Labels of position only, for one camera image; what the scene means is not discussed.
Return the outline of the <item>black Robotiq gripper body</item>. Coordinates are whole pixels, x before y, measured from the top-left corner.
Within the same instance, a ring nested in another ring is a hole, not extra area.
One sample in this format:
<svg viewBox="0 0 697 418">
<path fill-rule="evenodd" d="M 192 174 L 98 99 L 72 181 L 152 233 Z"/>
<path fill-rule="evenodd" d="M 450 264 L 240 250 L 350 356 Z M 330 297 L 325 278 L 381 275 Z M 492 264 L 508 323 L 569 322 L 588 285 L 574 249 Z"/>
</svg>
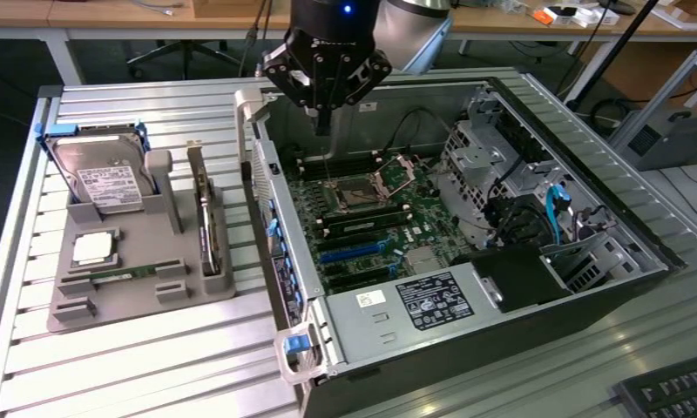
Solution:
<svg viewBox="0 0 697 418">
<path fill-rule="evenodd" d="M 342 83 L 376 52 L 376 1 L 293 1 L 285 47 L 313 87 Z"/>
</svg>

